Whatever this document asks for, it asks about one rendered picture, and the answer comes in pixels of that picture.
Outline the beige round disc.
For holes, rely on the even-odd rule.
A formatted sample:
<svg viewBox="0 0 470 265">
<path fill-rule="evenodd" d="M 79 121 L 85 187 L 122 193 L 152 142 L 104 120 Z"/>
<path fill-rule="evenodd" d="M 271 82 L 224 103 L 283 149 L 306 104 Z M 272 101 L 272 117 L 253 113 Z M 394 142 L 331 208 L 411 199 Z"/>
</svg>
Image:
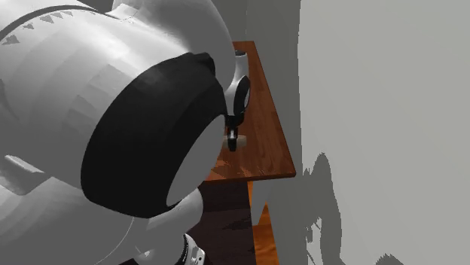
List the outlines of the beige round disc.
<svg viewBox="0 0 470 265">
<path fill-rule="evenodd" d="M 245 147 L 247 144 L 246 136 L 238 135 L 237 137 L 225 136 L 223 138 L 223 148 L 235 151 L 237 148 Z"/>
</svg>

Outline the brown wooden table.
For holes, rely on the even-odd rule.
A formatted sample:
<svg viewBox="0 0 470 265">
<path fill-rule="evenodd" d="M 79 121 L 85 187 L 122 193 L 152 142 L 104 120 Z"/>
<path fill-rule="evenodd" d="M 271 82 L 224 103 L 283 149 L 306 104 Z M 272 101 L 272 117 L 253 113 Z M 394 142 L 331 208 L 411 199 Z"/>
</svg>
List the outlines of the brown wooden table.
<svg viewBox="0 0 470 265">
<path fill-rule="evenodd" d="M 247 53 L 251 98 L 240 126 L 247 144 L 222 151 L 200 185 L 204 208 L 189 231 L 206 253 L 204 265 L 279 265 L 267 197 L 274 180 L 296 174 L 264 70 L 253 41 L 236 41 Z"/>
</svg>

